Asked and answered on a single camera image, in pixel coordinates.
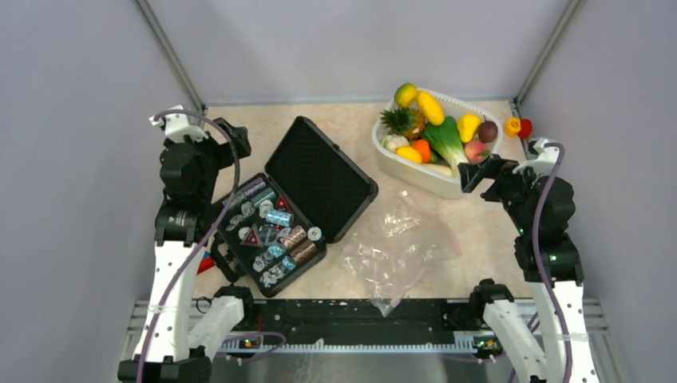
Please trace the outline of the toy pineapple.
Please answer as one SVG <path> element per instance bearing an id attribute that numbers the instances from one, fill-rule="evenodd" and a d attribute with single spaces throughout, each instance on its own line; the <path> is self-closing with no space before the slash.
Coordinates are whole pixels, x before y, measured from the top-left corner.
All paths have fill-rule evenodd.
<path id="1" fill-rule="evenodd" d="M 407 140 L 416 140 L 426 128 L 426 118 L 417 109 L 397 107 L 381 111 L 380 121 L 391 134 L 404 136 Z"/>

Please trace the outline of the clear pink-dotted zip bag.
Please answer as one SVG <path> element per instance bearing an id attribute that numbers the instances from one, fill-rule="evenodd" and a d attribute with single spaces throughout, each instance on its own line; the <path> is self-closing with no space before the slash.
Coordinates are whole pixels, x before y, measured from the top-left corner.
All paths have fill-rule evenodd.
<path id="1" fill-rule="evenodd" d="M 451 228 L 400 191 L 375 220 L 347 238 L 340 259 L 386 318 L 428 274 L 460 256 Z"/>

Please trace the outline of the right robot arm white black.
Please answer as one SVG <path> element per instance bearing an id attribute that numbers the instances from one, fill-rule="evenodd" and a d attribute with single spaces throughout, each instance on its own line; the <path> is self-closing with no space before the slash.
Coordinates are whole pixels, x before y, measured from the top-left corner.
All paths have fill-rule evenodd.
<path id="1" fill-rule="evenodd" d="M 459 164 L 461 188 L 493 184 L 483 200 L 500 203 L 518 231 L 514 253 L 532 292 L 541 339 L 512 313 L 506 286 L 485 279 L 473 289 L 470 322 L 490 328 L 521 382 L 598 382 L 584 319 L 584 272 L 568 234 L 576 210 L 572 185 L 558 176 L 564 151 L 554 147 L 519 164 L 491 155 Z"/>

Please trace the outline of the pink toy peach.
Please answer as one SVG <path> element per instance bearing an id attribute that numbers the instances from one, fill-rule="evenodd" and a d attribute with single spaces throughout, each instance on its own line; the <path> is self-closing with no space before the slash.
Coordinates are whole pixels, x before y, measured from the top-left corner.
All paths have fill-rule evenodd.
<path id="1" fill-rule="evenodd" d="M 477 138 L 473 138 L 471 141 L 465 144 L 464 153 L 466 159 L 471 164 L 478 164 L 482 162 L 487 156 L 489 156 L 491 151 L 485 143 L 481 142 Z"/>

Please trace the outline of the dark purple toy fruit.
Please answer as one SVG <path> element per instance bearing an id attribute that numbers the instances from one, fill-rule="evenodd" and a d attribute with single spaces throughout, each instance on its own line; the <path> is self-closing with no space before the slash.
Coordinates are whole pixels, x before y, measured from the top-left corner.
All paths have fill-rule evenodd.
<path id="1" fill-rule="evenodd" d="M 498 127 L 492 120 L 485 120 L 477 128 L 477 138 L 480 142 L 488 144 L 497 139 Z"/>

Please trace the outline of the orange toy piece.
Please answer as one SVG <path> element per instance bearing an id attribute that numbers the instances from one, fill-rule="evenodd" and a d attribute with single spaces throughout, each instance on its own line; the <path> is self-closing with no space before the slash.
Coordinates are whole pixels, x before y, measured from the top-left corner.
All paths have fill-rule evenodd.
<path id="1" fill-rule="evenodd" d="M 518 117 L 510 117 L 504 125 L 505 135 L 508 137 L 518 137 L 522 130 L 521 119 Z"/>

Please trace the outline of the yellow toy bell pepper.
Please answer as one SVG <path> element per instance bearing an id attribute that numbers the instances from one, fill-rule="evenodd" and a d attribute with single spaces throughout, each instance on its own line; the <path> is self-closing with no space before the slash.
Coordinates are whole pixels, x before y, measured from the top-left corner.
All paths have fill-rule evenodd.
<path id="1" fill-rule="evenodd" d="M 476 135 L 482 119 L 472 113 L 465 114 L 457 121 L 457 130 L 461 141 L 469 143 Z"/>

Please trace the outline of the red toy piece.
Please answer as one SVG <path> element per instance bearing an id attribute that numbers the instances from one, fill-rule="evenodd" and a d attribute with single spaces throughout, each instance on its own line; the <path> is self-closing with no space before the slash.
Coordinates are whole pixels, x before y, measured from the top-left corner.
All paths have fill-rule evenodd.
<path id="1" fill-rule="evenodd" d="M 521 124 L 521 129 L 517 133 L 517 135 L 522 139 L 522 140 L 527 140 L 533 132 L 533 124 L 530 119 L 527 118 L 522 118 L 520 119 L 520 124 Z"/>

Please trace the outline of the green toy bok choy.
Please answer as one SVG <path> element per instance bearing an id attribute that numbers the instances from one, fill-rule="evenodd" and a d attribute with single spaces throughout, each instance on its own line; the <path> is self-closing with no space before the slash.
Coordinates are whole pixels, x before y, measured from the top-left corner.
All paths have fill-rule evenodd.
<path id="1" fill-rule="evenodd" d="M 458 175 L 459 164 L 468 163 L 457 129 L 457 122 L 452 116 L 447 116 L 440 125 L 428 122 L 422 137 L 449 165 L 453 176 Z"/>

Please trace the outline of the white oval plastic basket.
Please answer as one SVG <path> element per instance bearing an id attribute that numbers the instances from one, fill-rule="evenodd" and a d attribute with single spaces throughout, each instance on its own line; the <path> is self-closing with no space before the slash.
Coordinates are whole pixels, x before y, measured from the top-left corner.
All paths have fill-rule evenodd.
<path id="1" fill-rule="evenodd" d="M 499 147 L 504 140 L 504 133 L 502 132 L 501 127 L 503 122 L 502 119 L 496 117 L 487 109 L 477 107 L 466 101 L 461 101 L 443 93 L 438 93 L 425 88 L 418 88 L 418 90 L 424 90 L 434 96 L 444 109 L 445 117 L 452 116 L 456 122 L 462 116 L 468 113 L 479 116 L 482 119 L 482 122 L 485 120 L 492 120 L 495 122 L 498 127 L 497 139 L 494 142 L 488 143 L 486 145 L 490 149 L 491 153 L 497 153 L 499 151 Z M 397 107 L 398 106 L 395 104 L 393 98 L 383 110 L 392 110 L 396 109 Z M 418 107 L 417 100 L 409 108 L 417 109 L 421 112 Z M 380 116 L 381 113 L 377 119 L 377 122 L 372 128 L 370 135 L 373 145 L 375 146 L 377 164 L 381 170 L 391 176 L 399 178 L 400 180 L 406 181 L 409 184 L 413 184 L 414 186 L 422 188 L 428 192 L 439 195 L 442 198 L 461 198 L 463 192 L 461 191 L 459 173 L 457 176 L 453 176 L 449 165 L 432 148 L 433 156 L 429 163 L 415 164 L 401 158 L 395 153 L 388 152 L 383 146 L 381 146 L 380 140 L 385 135 L 391 133 L 390 130 L 380 121 Z M 420 135 L 416 140 L 420 139 L 424 139 L 422 135 Z"/>

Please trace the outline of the orange toy carrot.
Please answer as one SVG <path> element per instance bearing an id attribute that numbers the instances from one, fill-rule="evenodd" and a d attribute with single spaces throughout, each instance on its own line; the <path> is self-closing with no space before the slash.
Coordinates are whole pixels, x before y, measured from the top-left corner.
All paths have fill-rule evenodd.
<path id="1" fill-rule="evenodd" d="M 422 157 L 422 163 L 427 164 L 432 160 L 432 149 L 430 144 L 425 139 L 413 140 L 410 146 L 414 148 Z"/>

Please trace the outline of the yellow toy lemon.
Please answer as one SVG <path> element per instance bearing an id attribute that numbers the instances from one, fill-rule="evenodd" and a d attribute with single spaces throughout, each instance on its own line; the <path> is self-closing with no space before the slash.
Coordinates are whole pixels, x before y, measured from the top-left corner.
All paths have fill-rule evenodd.
<path id="1" fill-rule="evenodd" d="M 411 146 L 399 147 L 396 149 L 395 154 L 415 164 L 423 163 L 422 154 Z"/>

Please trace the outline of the white toy cauliflower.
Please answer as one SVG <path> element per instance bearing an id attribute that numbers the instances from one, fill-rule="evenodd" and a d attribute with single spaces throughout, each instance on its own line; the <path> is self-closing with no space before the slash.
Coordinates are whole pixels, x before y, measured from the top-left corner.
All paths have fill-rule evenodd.
<path id="1" fill-rule="evenodd" d="M 380 140 L 380 144 L 388 152 L 396 153 L 399 148 L 409 146 L 410 142 L 404 136 L 387 134 Z"/>

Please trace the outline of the yellow-green toy mango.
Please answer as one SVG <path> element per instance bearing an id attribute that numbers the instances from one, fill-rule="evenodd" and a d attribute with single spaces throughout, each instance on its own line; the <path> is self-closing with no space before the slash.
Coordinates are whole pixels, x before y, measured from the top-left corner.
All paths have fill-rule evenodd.
<path id="1" fill-rule="evenodd" d="M 418 98 L 418 88 L 411 84 L 402 84 L 394 94 L 394 102 L 398 107 L 409 108 Z"/>

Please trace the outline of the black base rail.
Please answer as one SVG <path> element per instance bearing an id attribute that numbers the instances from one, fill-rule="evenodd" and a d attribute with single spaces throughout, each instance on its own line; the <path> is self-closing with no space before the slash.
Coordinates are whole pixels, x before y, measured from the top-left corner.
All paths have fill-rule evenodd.
<path id="1" fill-rule="evenodd" d="M 431 349 L 499 353 L 502 345 L 465 299 L 407 298 L 384 316 L 367 299 L 264 299 L 246 304 L 237 334 L 283 334 L 287 349 Z"/>

